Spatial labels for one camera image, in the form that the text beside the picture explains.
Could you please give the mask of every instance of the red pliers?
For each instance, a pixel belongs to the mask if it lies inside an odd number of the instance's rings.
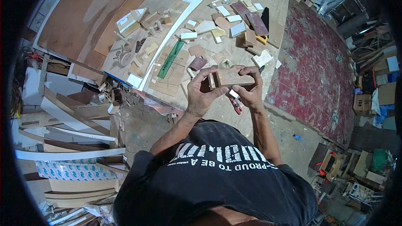
[[[240,107],[240,105],[234,100],[234,98],[228,94],[228,97],[230,99],[230,103],[232,103],[234,110],[238,115],[242,114],[243,109]]]

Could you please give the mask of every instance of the round wooden disc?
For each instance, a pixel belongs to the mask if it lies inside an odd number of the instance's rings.
[[[216,18],[215,19],[215,24],[218,27],[220,27],[220,28],[222,28],[224,30],[227,30],[227,29],[230,28],[230,23],[226,19],[224,19],[223,17]]]
[[[123,56],[121,57],[120,63],[122,66],[127,66],[131,62],[131,54],[130,53],[124,53]]]

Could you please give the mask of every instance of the green ruler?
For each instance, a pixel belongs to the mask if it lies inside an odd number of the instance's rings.
[[[180,49],[183,47],[184,42],[182,41],[177,41],[177,43],[174,45],[172,51],[169,53],[169,56],[166,58],[165,63],[163,63],[162,68],[160,69],[158,73],[158,78],[164,79],[166,74],[169,71],[169,68],[172,66],[172,63],[174,59],[177,57],[178,52]]]

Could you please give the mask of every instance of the red painted floor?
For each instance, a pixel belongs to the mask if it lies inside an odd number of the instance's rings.
[[[279,60],[282,66],[275,70],[265,102],[347,147],[354,112],[344,42],[305,4],[289,0]]]

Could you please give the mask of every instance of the hand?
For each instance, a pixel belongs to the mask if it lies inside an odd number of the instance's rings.
[[[243,104],[250,108],[250,111],[256,112],[264,109],[262,95],[263,95],[263,79],[256,66],[245,67],[234,65],[231,69],[241,69],[239,75],[249,74],[254,78],[254,85],[241,87],[234,85],[232,89],[240,96],[240,100]]]
[[[215,73],[216,71],[218,70],[213,67],[201,69],[197,76],[190,81],[187,85],[188,106],[184,113],[200,119],[208,112],[211,103],[216,98],[229,91],[227,87],[220,87],[212,91],[208,88],[207,93],[201,92],[201,85],[205,82],[208,84],[208,79],[205,77],[209,73]]]

